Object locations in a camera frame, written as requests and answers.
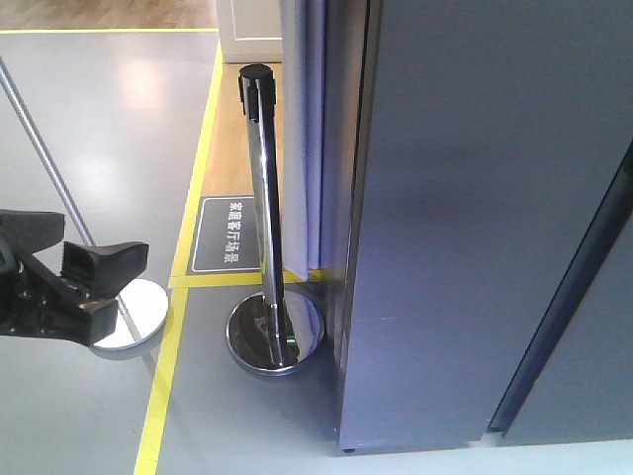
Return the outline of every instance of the gray floor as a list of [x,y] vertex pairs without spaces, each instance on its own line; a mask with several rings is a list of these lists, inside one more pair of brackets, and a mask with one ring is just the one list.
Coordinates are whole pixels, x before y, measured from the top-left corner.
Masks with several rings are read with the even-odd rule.
[[[0,54],[100,244],[150,244],[167,285],[218,35],[0,35]],[[63,207],[0,94],[0,207]],[[67,219],[66,238],[79,241]],[[52,269],[60,246],[43,253]],[[0,473],[134,471],[157,348],[103,359],[65,341],[0,338]]]
[[[176,34],[0,36],[0,53],[95,238],[148,241],[146,276],[163,285],[217,40],[215,34],[169,35]],[[0,206],[61,210],[4,97],[0,121]],[[67,236],[77,240],[71,224]],[[45,259],[55,265],[58,255]],[[482,442],[459,450],[344,455],[333,430],[326,349],[287,379],[253,377],[228,356],[226,317],[254,290],[191,291],[159,474],[633,473],[630,441],[505,448]],[[60,341],[0,342],[0,473],[133,473],[149,358],[105,360]],[[150,355],[155,360],[156,349]]]

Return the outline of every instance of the chrome stanchion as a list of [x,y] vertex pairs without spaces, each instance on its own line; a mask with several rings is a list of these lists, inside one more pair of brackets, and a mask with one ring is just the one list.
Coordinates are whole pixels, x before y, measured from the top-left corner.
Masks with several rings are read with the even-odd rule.
[[272,69],[263,64],[243,67],[239,92],[248,129],[263,289],[233,310],[226,339],[231,354],[244,367],[283,375],[296,370],[317,349],[324,325],[308,297],[284,291]]
[[[27,136],[42,161],[48,177],[52,181],[63,206],[72,219],[85,245],[94,247],[86,222],[84,221],[75,200],[72,198],[66,183],[57,168],[52,155],[29,113],[18,88],[9,73],[2,56],[0,56],[0,84],[7,94],[9,102],[20,119]],[[97,341],[95,346],[101,349],[125,349],[136,346],[153,336],[164,324],[167,316],[167,295],[156,283],[144,280],[133,280],[119,296],[119,317],[115,332]]]

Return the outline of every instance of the yellow tape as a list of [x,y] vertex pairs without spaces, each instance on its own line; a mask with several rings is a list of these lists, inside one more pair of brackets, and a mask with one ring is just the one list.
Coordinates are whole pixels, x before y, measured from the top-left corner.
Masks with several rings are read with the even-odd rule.
[[[321,271],[310,272],[308,282],[320,282]],[[284,272],[284,282],[296,284],[306,282],[292,272]],[[169,280],[169,288],[199,288],[199,287],[223,287],[229,285],[256,285],[261,284],[261,272],[233,272],[225,274],[201,274],[172,276]]]
[[207,100],[207,109],[203,120],[200,138],[198,140],[198,151],[196,152],[196,161],[194,170],[191,175],[189,184],[189,194],[187,196],[187,204],[185,205],[185,214],[180,227],[180,237],[176,246],[176,255],[171,268],[171,276],[177,277],[187,273],[189,264],[189,256],[194,240],[194,232],[196,228],[196,219],[198,217],[198,208],[200,206],[200,195],[205,181],[205,170],[209,161],[209,148],[211,147],[211,132],[214,127],[214,119],[218,109],[218,99],[220,97],[220,83],[222,82],[224,59],[222,48],[218,43],[218,51],[216,52],[216,64],[214,65],[213,78],[211,80],[211,89],[209,91],[209,99]]
[[[193,176],[187,196],[185,206],[185,216],[178,239],[176,256],[174,257],[174,268],[180,268],[184,262],[186,269],[189,260],[189,252],[193,239],[193,226],[195,226],[196,215],[198,213],[198,203],[202,192],[202,182],[207,165],[207,155],[209,153],[209,141],[213,127],[213,118],[218,105],[218,92],[223,72],[223,56],[220,44],[216,52],[216,63],[214,65],[211,88],[207,100],[207,108],[203,119],[202,131],[198,142],[196,153],[196,163],[194,164]],[[138,454],[136,456],[135,475],[154,475],[158,466],[158,455],[167,419],[167,408],[171,396],[171,386],[173,383],[178,349],[180,346],[180,336],[187,311],[187,298],[189,289],[174,289],[171,294],[171,312],[167,318],[165,333],[163,336],[154,380],[149,394],[145,423],[140,437]]]
[[189,289],[176,289],[171,294],[171,311],[167,316],[156,372],[149,394],[145,424],[136,456],[135,475],[156,473],[188,296]]
[[0,35],[23,35],[29,33],[213,33],[217,28],[104,28],[87,30],[0,30]]

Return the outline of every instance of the round metal base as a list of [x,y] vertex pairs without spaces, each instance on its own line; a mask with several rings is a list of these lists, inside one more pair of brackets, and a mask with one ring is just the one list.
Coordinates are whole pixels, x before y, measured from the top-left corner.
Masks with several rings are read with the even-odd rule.
[[233,310],[226,324],[226,341],[233,358],[243,367],[266,376],[290,374],[315,352],[323,339],[324,323],[306,296],[286,291],[286,333],[290,363],[273,364],[268,343],[264,298],[251,295]]
[[94,344],[95,348],[122,350],[137,346],[150,339],[165,323],[169,302],[167,294],[158,284],[144,279],[135,279],[121,291],[128,313],[140,335],[132,336],[119,311],[114,333]]

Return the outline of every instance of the metal pole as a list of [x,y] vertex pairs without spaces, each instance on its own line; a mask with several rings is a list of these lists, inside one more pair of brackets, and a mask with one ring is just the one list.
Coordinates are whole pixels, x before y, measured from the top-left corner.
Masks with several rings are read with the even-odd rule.
[[272,361],[281,368],[289,364],[289,354],[275,150],[275,82],[272,69],[263,64],[243,67],[239,74],[248,130],[268,341]]
[[[48,147],[46,146],[44,139],[42,138],[42,135],[38,130],[38,127],[31,117],[29,109],[27,109],[27,106],[25,105],[24,100],[22,99],[22,96],[20,95],[20,92],[16,87],[13,78],[11,77],[11,74],[9,73],[9,70],[7,69],[2,56],[0,56],[0,82],[2,82],[2,87],[7,94],[7,98],[9,98],[9,102],[11,102],[11,105],[13,106],[13,110],[16,111],[16,114],[18,115],[18,118],[20,119],[25,132],[29,136],[33,147],[40,157],[40,160],[42,161],[42,164],[44,165],[44,168],[46,169],[46,172],[48,173],[52,184],[56,188],[57,193],[59,194],[59,197],[61,198],[61,201],[63,202],[66,211],[70,215],[70,218],[72,219],[72,222],[79,232],[79,235],[81,236],[84,244],[94,247],[96,245],[95,240],[92,239],[92,235],[90,234],[90,231],[88,230],[88,227],[86,226],[81,213],[79,213],[79,209],[77,208],[77,205],[75,204],[70,191],[68,191],[68,187],[66,186],[61,173],[59,173],[59,169],[52,159],[50,151],[48,150]],[[135,341],[139,341],[140,333],[132,319],[132,316],[130,315],[130,312],[128,312],[128,308],[126,307],[125,302],[121,297],[117,297],[117,302],[119,303],[119,310],[121,311],[124,322],[128,326],[128,330],[130,330],[133,339]]]

